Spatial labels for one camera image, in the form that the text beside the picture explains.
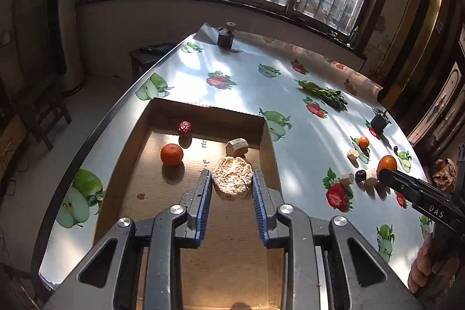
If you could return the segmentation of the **person's right hand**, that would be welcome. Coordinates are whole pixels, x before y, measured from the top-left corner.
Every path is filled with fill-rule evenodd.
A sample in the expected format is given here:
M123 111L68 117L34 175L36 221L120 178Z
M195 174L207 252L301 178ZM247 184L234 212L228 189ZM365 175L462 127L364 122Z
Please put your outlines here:
M407 279L407 286L411 293L417 293L423 288L431 274L439 279L437 289L442 292L453 279L459 268L459 257L456 252L447 260L433 262L430 258L430 249L434 242L434 236L430 234L418 250L417 258L412 263L411 271Z

